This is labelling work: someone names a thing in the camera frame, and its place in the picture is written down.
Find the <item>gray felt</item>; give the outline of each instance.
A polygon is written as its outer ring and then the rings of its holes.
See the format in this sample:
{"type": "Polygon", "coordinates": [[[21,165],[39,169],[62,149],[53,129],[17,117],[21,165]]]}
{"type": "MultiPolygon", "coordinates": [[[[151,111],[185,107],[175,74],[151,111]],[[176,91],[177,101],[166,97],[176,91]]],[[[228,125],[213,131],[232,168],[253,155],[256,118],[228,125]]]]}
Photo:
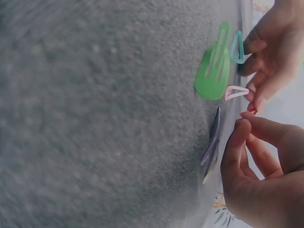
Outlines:
{"type": "MultiPolygon", "coordinates": [[[[241,0],[0,0],[0,227],[201,228],[240,100],[193,90],[241,0]]],[[[240,84],[231,64],[230,83],[240,84]]]]}

